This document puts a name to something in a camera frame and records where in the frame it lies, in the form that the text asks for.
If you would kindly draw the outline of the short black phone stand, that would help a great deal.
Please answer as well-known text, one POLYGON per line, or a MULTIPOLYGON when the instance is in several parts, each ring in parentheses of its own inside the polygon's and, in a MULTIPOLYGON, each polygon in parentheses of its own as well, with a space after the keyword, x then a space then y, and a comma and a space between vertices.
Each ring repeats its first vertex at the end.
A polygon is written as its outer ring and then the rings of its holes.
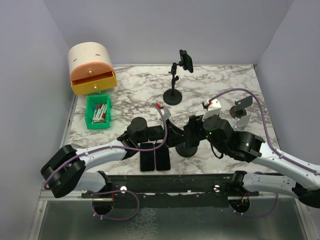
POLYGON ((177 145, 177 146, 175 147, 176 152, 177 152, 180 156, 182 156, 182 157, 184 157, 184 158, 190 158, 190 157, 194 156, 194 155, 197 153, 198 147, 185 148, 185 147, 184 147, 184 144, 185 144, 185 142, 182 143, 182 144, 179 144, 179 145, 177 145))

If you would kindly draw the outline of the black phone with pink edge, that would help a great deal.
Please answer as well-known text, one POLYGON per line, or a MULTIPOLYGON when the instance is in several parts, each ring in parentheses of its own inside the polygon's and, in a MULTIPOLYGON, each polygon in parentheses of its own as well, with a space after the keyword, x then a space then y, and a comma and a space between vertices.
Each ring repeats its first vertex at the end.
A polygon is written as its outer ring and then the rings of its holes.
POLYGON ((171 169, 170 153, 167 146, 155 150, 155 165, 157 171, 169 171, 171 169))

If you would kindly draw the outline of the black phone with white edge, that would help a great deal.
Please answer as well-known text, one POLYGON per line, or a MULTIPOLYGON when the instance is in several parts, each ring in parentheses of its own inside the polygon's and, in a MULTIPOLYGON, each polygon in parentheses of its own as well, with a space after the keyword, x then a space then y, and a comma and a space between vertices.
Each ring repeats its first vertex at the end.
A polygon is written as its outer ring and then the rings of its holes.
MULTIPOLYGON (((153 143, 141 143, 140 148, 144 150, 153 149, 153 143)), ((155 170, 155 152, 152 151, 141 151, 140 152, 140 171, 141 172, 152 172, 155 170)))

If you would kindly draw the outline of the tall black phone stand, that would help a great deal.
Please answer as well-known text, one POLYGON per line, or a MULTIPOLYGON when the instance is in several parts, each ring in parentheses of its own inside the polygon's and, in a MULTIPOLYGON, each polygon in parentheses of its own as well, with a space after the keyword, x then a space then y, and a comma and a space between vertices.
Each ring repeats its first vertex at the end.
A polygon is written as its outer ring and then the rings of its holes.
POLYGON ((166 104, 170 106, 176 106, 182 101, 182 94, 179 90, 175 89, 175 84, 179 80, 177 75, 177 67, 183 67, 182 55, 187 53, 186 50, 179 50, 180 61, 178 63, 174 62, 171 66, 170 74, 172 75, 171 79, 171 89, 168 89, 163 94, 163 100, 166 104))

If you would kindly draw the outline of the silver folding phone stand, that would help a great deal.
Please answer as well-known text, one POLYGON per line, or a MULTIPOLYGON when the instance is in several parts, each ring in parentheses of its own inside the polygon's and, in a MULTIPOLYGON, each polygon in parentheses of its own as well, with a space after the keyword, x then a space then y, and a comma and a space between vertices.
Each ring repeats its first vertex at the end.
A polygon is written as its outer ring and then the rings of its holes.
POLYGON ((235 118, 232 128, 235 131, 244 131, 247 125, 250 123, 251 115, 244 115, 241 118, 235 118))

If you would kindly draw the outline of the brown round base phone stand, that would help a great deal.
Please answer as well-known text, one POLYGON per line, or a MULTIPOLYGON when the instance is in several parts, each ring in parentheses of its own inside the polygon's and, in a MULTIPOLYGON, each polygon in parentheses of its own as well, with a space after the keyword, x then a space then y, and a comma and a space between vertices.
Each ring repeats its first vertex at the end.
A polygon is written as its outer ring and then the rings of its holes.
POLYGON ((229 113, 232 118, 241 119, 243 116, 247 115, 246 108, 250 107, 253 104, 253 97, 247 96, 241 100, 235 101, 234 106, 229 110, 229 113))

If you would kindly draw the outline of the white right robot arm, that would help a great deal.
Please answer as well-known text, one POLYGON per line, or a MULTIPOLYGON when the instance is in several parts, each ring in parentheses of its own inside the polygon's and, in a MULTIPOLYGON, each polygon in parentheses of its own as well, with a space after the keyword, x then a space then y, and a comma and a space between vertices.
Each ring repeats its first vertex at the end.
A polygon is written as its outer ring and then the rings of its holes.
POLYGON ((243 173, 229 184, 234 195, 240 196, 244 192, 280 193, 297 198, 309 207, 319 208, 319 165, 272 149, 262 137, 248 131, 234 130, 227 120, 218 115, 205 120, 193 115, 183 131, 188 148, 207 140, 220 153, 234 160, 261 165, 277 172, 276 175, 243 173))

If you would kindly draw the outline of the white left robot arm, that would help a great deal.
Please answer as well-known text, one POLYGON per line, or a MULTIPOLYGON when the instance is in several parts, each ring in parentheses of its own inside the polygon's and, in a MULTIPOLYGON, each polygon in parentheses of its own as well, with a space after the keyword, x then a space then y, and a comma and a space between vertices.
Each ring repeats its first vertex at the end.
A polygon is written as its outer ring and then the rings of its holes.
POLYGON ((106 197, 111 190, 103 171, 89 172, 102 164, 122 161, 140 153, 154 159, 156 152, 169 156, 169 148, 187 140, 182 129, 170 120, 160 125, 147 125, 143 117, 134 118, 126 131, 110 143, 91 148, 74 149, 70 144, 62 146, 42 167, 44 189, 55 198, 62 198, 74 190, 87 190, 106 197))

